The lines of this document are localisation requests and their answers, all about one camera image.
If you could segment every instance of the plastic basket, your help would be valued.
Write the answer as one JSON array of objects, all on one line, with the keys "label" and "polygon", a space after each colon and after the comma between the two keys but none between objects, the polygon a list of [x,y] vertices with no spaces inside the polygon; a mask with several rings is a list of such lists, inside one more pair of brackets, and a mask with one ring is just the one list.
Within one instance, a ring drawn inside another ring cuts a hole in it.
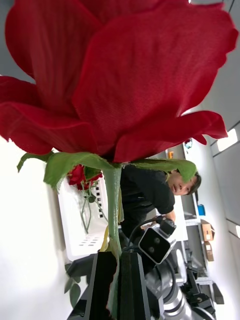
[{"label": "plastic basket", "polygon": [[[108,198],[104,178],[98,179],[96,186],[92,188],[92,193],[108,218]],[[90,224],[88,233],[86,233],[81,217],[81,211],[85,198],[82,191],[69,185],[68,180],[64,179],[59,195],[59,206],[61,212],[64,239],[66,244],[66,253],[69,260],[74,261],[85,256],[95,254],[102,246],[104,233],[108,222],[103,216],[97,203],[85,203],[83,217]]]}]

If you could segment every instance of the rose petal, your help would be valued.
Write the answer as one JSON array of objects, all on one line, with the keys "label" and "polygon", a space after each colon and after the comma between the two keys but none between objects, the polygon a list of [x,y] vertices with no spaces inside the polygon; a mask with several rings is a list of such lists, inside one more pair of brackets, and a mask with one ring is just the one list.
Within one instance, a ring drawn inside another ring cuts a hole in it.
[{"label": "rose petal", "polygon": [[79,0],[16,0],[6,20],[6,43],[16,63],[34,76],[48,108],[76,115],[69,100],[89,40],[101,26]]},{"label": "rose petal", "polygon": [[23,103],[0,104],[0,135],[34,154],[45,154],[52,148],[69,153],[98,151],[88,123]]},{"label": "rose petal", "polygon": [[41,106],[41,100],[35,84],[21,81],[11,76],[0,76],[0,103],[8,101]]},{"label": "rose petal", "polygon": [[221,8],[161,0],[153,10],[114,19],[93,37],[73,103],[93,124],[101,155],[156,112],[161,132],[164,121],[204,99],[238,36]]},{"label": "rose petal", "polygon": [[226,137],[223,118],[212,111],[193,112],[162,121],[158,121],[158,117],[155,117],[155,120],[152,119],[145,125],[134,128],[119,139],[114,162],[122,163],[147,158],[202,134]]},{"label": "rose petal", "polygon": [[80,0],[102,23],[118,16],[152,9],[159,0]]}]

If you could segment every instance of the person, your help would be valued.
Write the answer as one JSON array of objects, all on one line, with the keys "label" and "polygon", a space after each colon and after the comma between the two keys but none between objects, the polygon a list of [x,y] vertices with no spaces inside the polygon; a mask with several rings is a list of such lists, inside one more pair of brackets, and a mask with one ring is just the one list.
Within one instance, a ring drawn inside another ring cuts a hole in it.
[{"label": "person", "polygon": [[[121,230],[126,237],[130,237],[133,229],[146,220],[147,214],[154,208],[161,215],[175,221],[175,196],[191,195],[197,191],[202,182],[196,173],[188,182],[178,170],[168,173],[163,171],[139,169],[134,165],[126,165],[121,174],[121,196],[124,221]],[[138,228],[134,239],[140,237],[144,231]]]}]

